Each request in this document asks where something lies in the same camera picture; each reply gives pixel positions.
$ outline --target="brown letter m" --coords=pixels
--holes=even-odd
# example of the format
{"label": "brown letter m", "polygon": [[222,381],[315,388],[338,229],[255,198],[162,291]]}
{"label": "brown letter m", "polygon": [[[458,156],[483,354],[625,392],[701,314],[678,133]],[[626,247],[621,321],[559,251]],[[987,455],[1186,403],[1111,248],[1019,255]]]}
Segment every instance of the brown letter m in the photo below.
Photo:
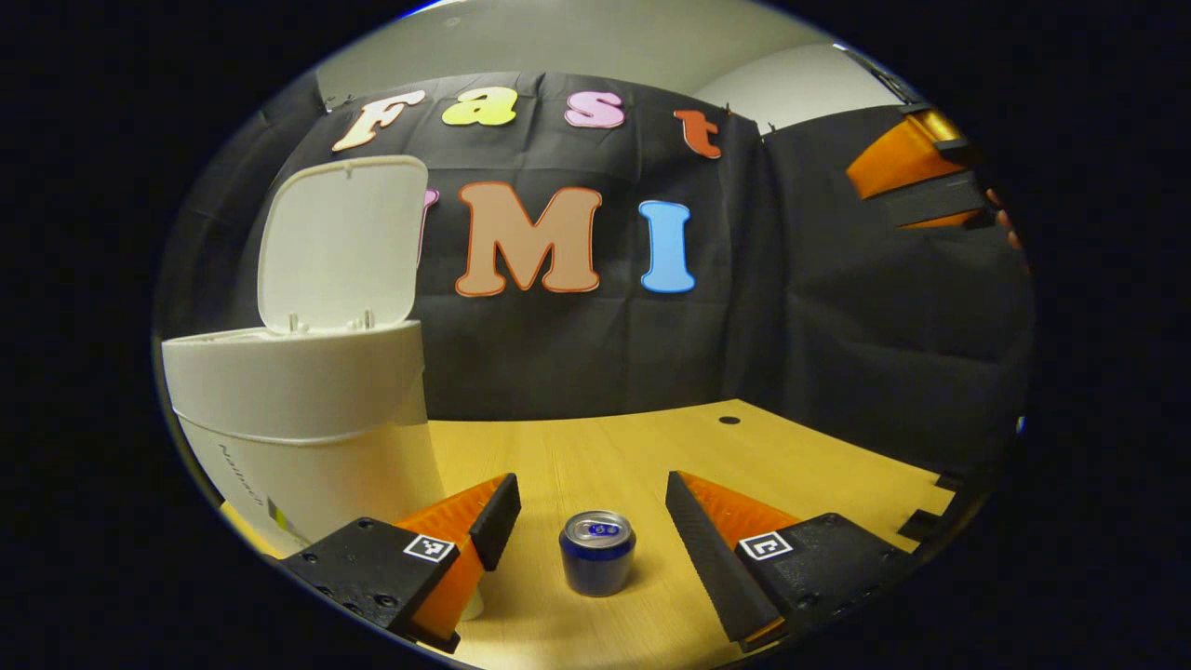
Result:
{"label": "brown letter m", "polygon": [[547,289],[579,293],[599,286],[592,267],[592,219],[601,202],[596,190],[560,189],[537,223],[507,183],[470,183],[460,189],[459,198],[472,207],[467,274],[455,282],[461,295],[495,295],[505,289],[505,277],[497,273],[498,250],[522,290],[534,284],[551,251],[550,271],[542,276]]}

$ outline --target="blue can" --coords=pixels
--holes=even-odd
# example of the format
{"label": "blue can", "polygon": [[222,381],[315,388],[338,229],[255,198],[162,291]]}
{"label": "blue can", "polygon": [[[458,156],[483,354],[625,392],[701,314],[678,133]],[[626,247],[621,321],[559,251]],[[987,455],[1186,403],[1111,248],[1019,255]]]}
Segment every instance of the blue can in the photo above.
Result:
{"label": "blue can", "polygon": [[610,596],[629,581],[637,538],[615,512],[576,514],[559,534],[567,584],[585,596]]}

